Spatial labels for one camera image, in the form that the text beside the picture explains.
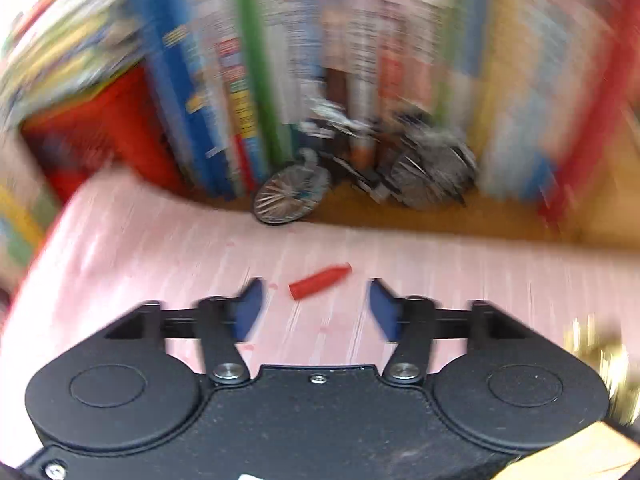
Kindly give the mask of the centre row of books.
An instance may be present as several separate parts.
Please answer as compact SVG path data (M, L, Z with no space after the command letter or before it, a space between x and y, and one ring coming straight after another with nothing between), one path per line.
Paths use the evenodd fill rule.
M414 103L475 156L471 190L559 222L611 139L639 0L132 0L169 144L211 196L252 196L313 99Z

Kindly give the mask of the red crayon near bicycle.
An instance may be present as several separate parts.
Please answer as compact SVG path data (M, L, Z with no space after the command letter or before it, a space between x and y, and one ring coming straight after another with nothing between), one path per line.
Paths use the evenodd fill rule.
M352 272L352 266L349 263L327 266L306 276L306 278L289 284L288 290L294 300L303 300L344 280L350 272Z

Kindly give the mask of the wooden drawer shelf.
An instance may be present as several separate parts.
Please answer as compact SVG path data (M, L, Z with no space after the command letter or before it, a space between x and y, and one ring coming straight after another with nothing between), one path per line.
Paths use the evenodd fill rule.
M561 233L573 244L639 250L639 117L629 104Z

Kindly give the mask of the row of books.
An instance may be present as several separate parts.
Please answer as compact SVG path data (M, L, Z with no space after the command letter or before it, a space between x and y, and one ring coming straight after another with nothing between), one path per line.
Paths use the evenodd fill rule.
M13 295L47 238L60 202L15 130L1 133L1 288Z
M414 103L475 156L471 190L559 222L611 139L639 0L132 0L169 144L211 196L252 196L313 99Z

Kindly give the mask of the pink striped tablecloth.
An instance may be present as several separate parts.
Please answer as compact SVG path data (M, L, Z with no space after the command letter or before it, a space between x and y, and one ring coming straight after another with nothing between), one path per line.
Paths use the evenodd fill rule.
M611 320L639 352L639 258L448 235L296 222L206 208L126 172L86 183L61 211L1 334L1 458L39 448L24 394L44 364L146 300L182 309L264 281L262 313L240 351L264 364L383 364L392 353L368 306L380 278L446 308L498 304L554 341L575 318Z

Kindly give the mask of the black miniature bicycle model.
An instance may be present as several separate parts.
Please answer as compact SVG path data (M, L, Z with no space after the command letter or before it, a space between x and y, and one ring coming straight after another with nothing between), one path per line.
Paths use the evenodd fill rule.
M266 226L308 217L344 181L375 203L393 198L413 210L463 205L475 183L471 149L414 103L393 112L388 122L379 117L360 122L341 105L313 99L297 130L295 159L253 195L252 214Z

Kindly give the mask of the stack of flat books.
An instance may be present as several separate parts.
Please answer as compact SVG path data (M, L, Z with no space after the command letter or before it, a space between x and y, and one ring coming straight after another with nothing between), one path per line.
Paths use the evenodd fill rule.
M1 125L11 129L141 58L132 0L36 0L1 43Z

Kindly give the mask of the left row of books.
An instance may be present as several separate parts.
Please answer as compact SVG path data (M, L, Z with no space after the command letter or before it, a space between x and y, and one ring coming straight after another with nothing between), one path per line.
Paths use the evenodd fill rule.
M1 133L1 288L13 295L47 238L60 202L15 130Z

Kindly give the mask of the red plastic basket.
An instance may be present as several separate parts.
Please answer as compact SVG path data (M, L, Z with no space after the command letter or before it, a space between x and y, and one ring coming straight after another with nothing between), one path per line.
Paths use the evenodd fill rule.
M170 192L186 190L140 64L104 86L26 118L20 133L63 203L111 166L125 166Z

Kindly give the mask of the small gold foil wrapper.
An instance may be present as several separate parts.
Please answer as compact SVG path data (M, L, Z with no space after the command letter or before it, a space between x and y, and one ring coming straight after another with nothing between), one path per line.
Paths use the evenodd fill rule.
M620 323L593 314L574 318L565 331L564 348L603 380L614 422L633 425L639 419L639 362L631 359Z

